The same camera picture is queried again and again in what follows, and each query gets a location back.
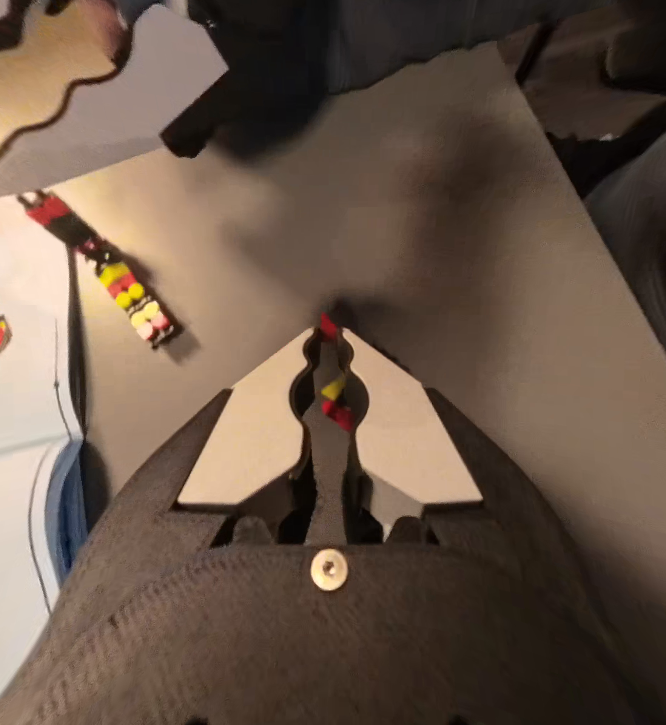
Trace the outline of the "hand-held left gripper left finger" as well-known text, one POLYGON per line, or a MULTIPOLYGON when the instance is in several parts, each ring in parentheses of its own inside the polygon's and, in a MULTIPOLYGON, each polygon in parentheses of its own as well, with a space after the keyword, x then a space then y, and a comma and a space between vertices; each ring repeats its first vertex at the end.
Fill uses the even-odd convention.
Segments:
POLYGON ((240 379, 178 495, 179 505, 241 505, 308 455, 319 330, 307 328, 240 379))

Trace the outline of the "open lego instruction booklet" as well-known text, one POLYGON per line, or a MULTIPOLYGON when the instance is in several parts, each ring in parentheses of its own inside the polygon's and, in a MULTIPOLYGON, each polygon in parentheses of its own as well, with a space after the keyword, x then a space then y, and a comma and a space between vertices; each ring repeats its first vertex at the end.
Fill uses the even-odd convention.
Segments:
POLYGON ((76 295, 61 241, 0 235, 0 695, 45 629, 87 535, 76 295))

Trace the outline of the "black table leg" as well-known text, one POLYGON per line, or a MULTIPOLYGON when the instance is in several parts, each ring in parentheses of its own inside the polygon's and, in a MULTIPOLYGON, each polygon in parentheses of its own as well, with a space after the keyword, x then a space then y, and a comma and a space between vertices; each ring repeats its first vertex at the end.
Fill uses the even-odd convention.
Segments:
POLYGON ((520 88, 528 81, 559 25, 559 20, 545 20, 537 25, 514 74, 515 82, 520 88))

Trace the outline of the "long red black lego assembly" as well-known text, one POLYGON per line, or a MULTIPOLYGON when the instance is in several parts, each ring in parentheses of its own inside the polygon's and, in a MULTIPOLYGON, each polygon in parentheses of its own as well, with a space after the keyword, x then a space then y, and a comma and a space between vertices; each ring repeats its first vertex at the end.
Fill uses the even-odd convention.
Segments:
POLYGON ((126 315, 138 337, 152 349, 169 344, 182 326, 154 288, 136 274, 130 259, 102 237, 66 202, 37 190, 16 197, 26 215, 80 255, 113 302, 126 315))

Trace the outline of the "red yellow lego assembly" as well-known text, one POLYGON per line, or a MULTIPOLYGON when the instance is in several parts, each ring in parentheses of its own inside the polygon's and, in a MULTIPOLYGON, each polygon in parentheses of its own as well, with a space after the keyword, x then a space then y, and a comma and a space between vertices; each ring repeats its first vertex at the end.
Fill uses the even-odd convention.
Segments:
POLYGON ((347 403, 345 393, 347 374, 344 371, 344 364, 339 361, 342 342, 340 327, 328 313, 320 313, 319 332, 322 341, 336 354, 339 368, 337 376, 321 389, 321 410, 328 420, 350 434, 355 428, 356 420, 352 407, 347 403))

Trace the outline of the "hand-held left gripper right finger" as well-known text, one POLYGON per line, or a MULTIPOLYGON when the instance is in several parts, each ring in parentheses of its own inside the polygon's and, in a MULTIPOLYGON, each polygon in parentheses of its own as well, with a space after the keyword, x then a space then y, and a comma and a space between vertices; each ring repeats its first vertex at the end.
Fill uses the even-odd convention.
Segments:
POLYGON ((358 499, 382 537, 401 518, 480 506, 483 494, 424 385, 353 331, 339 339, 345 372, 363 393, 351 440, 358 499))

